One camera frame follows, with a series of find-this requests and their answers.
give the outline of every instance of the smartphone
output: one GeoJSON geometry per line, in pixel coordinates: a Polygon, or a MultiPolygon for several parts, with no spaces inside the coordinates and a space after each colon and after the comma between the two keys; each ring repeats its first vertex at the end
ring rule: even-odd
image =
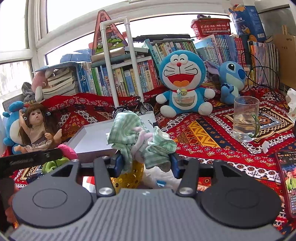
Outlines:
{"type": "Polygon", "coordinates": [[[276,159],[284,192],[285,212],[289,219],[296,219],[296,150],[279,151],[276,159]]]}

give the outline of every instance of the doll's dress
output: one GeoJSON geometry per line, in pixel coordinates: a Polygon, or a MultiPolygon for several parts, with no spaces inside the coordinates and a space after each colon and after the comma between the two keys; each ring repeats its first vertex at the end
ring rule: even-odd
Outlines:
{"type": "Polygon", "coordinates": [[[32,128],[30,128],[29,134],[31,145],[26,145],[25,149],[28,152],[47,150],[49,146],[52,144],[53,140],[48,140],[44,135],[45,133],[46,130],[44,127],[44,122],[41,122],[37,125],[33,125],[32,128]]]}

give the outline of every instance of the person in green shirt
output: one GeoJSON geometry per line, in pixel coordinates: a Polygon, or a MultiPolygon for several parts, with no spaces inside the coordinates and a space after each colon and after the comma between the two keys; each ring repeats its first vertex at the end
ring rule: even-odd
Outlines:
{"type": "Polygon", "coordinates": [[[286,180],[286,186],[288,190],[296,188],[296,178],[293,177],[292,172],[287,172],[288,179],[286,180]]]}

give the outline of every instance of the row of books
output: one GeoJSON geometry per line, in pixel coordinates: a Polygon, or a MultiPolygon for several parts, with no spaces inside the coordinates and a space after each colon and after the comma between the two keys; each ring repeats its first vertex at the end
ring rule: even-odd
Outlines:
{"type": "Polygon", "coordinates": [[[195,44],[198,55],[221,65],[227,61],[234,61],[241,66],[246,65],[244,46],[241,38],[225,35],[212,34],[195,44]]]}
{"type": "Polygon", "coordinates": [[[149,53],[153,57],[158,70],[163,59],[174,51],[187,50],[197,54],[191,39],[164,39],[152,42],[149,39],[145,39],[143,47],[149,49],[149,53]]]}
{"type": "Polygon", "coordinates": [[[79,84],[73,67],[56,70],[47,81],[48,88],[42,89],[44,99],[55,95],[70,96],[79,93],[79,84]]]}
{"type": "MultiPolygon", "coordinates": [[[[248,41],[248,45],[252,54],[252,66],[267,66],[276,73],[279,72],[279,51],[274,44],[248,41]]],[[[254,68],[254,79],[257,84],[270,85],[273,89],[278,88],[279,81],[276,73],[269,68],[254,68]]]]}
{"type": "MultiPolygon", "coordinates": [[[[151,56],[137,58],[138,72],[140,75],[143,93],[159,86],[151,56]]],[[[135,73],[131,60],[111,65],[114,83],[118,96],[128,97],[137,95],[135,73]]],[[[100,96],[112,96],[110,81],[106,66],[91,67],[91,63],[83,62],[77,69],[80,76],[79,87],[83,93],[92,93],[100,96]]]]}

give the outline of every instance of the black circular cover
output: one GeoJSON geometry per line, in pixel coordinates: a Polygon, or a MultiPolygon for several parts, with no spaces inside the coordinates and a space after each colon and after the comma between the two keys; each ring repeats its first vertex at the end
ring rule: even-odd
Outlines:
{"type": "Polygon", "coordinates": [[[201,205],[221,224],[256,228],[272,223],[281,209],[275,191],[245,177],[226,177],[202,193],[201,205]]]}
{"type": "Polygon", "coordinates": [[[12,201],[17,219],[38,228],[57,228],[73,223],[91,206],[90,193],[64,177],[44,176],[16,193],[12,201]]]}

